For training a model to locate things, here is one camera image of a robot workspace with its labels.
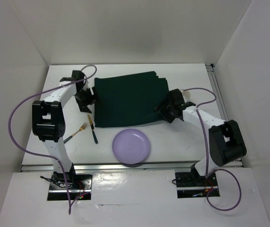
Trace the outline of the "dark green cloth napkin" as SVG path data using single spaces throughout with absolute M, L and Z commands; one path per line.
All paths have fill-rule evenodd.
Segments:
M 95 78 L 99 102 L 94 121 L 99 128 L 130 127 L 162 121 L 154 109 L 166 97 L 168 82 L 156 72 Z

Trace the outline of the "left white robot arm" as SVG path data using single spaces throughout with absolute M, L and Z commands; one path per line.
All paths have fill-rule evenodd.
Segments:
M 53 180 L 67 189 L 76 185 L 77 177 L 64 144 L 66 124 L 63 108 L 74 97 L 81 112 L 92 113 L 88 106 L 95 100 L 86 79 L 82 71 L 74 70 L 71 77 L 60 80 L 59 89 L 44 100 L 32 104 L 33 134 L 42 141 L 48 151 L 47 155 L 53 159 Z

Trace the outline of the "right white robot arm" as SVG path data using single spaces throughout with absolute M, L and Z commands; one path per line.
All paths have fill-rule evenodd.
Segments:
M 221 167 L 247 154 L 239 125 L 234 120 L 225 121 L 203 110 L 186 97 L 187 90 L 168 91 L 155 108 L 164 120 L 172 123 L 180 119 L 202 130 L 206 155 L 193 164 L 188 173 L 176 177 L 177 186 L 201 186 L 206 179 Z

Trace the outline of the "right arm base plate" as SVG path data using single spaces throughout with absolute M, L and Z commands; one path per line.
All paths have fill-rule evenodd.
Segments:
M 209 178 L 202 177 L 193 180 L 189 172 L 176 172 L 172 184 L 176 186 L 177 198 L 220 197 L 217 177 L 211 174 Z

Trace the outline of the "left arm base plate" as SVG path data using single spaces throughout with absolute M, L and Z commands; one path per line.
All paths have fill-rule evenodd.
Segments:
M 67 201 L 67 193 L 64 181 L 56 181 L 52 177 L 40 176 L 49 183 L 48 201 Z M 73 201 L 77 196 L 79 200 L 91 200 L 92 174 L 77 175 L 74 183 L 68 182 L 70 199 Z

